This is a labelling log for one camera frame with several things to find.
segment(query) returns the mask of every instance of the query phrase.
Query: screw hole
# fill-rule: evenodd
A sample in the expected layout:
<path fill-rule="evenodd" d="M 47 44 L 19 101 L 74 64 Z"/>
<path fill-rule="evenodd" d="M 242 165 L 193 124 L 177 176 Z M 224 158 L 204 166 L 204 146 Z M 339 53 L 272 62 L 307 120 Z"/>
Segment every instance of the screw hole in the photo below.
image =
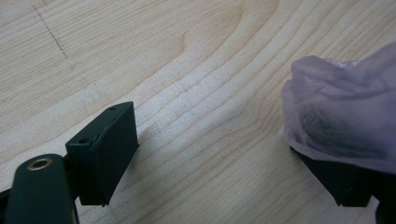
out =
<path fill-rule="evenodd" d="M 79 139 L 79 143 L 81 143 L 81 144 L 84 144 L 84 143 L 87 143 L 87 142 L 89 142 L 90 141 L 90 139 L 88 139 L 88 138 L 81 138 L 81 139 Z"/>
<path fill-rule="evenodd" d="M 49 166 L 51 163 L 52 159 L 50 158 L 38 159 L 36 161 L 32 161 L 27 169 L 31 171 L 41 170 Z"/>

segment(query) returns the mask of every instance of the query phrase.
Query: dark object in bag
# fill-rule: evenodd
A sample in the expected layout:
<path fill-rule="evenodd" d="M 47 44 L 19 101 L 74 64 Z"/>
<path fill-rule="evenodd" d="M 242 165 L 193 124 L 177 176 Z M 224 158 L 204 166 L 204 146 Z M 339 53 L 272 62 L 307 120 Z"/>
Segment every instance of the dark object in bag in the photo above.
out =
<path fill-rule="evenodd" d="M 356 62 L 305 57 L 291 72 L 282 90 L 291 149 L 338 205 L 374 195 L 377 223 L 396 223 L 396 43 Z"/>

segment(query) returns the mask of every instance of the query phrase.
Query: wood grain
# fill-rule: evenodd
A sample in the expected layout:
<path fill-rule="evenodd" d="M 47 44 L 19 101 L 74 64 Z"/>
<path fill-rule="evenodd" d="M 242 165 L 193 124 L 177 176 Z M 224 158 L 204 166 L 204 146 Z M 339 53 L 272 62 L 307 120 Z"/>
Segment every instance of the wood grain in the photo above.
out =
<path fill-rule="evenodd" d="M 393 0 L 0 1 L 0 190 L 103 109 L 134 101 L 141 148 L 82 223 L 375 223 L 288 150 L 280 90 L 306 55 L 396 40 Z"/>

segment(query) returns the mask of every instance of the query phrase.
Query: metal grommet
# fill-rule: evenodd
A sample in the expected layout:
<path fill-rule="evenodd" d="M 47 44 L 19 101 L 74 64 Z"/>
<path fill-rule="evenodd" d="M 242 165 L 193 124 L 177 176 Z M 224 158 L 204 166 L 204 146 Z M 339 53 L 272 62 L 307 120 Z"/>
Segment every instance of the metal grommet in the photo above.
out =
<path fill-rule="evenodd" d="M 42 158 L 35 161 L 32 161 L 28 166 L 27 169 L 30 171 L 37 171 L 46 168 L 52 163 L 51 158 Z"/>

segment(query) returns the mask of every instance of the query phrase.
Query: translucent plastic bag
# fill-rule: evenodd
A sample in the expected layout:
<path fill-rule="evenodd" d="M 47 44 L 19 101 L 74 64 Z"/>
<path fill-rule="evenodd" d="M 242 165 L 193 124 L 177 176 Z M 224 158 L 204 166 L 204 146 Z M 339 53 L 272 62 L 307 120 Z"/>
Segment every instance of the translucent plastic bag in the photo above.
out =
<path fill-rule="evenodd" d="M 291 72 L 282 98 L 292 147 L 396 175 L 396 43 L 356 62 L 304 57 Z"/>

